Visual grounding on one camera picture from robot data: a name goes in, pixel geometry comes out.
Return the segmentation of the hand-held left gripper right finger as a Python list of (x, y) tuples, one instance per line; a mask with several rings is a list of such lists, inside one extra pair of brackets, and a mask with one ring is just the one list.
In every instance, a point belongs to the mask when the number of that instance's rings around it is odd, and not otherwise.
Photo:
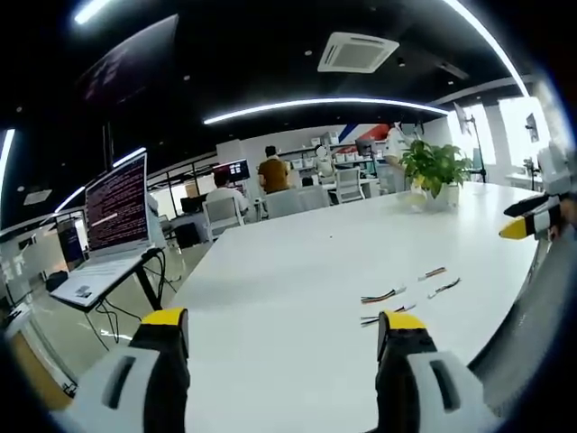
[(406, 312), (379, 315), (376, 432), (491, 432), (497, 417), (483, 385), (453, 353), (439, 351)]

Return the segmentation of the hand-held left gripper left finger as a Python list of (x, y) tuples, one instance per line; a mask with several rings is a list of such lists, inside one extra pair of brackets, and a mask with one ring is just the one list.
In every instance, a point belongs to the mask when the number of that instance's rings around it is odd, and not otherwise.
[(188, 388), (188, 311), (157, 310), (86, 371), (58, 423), (65, 432), (183, 432)]

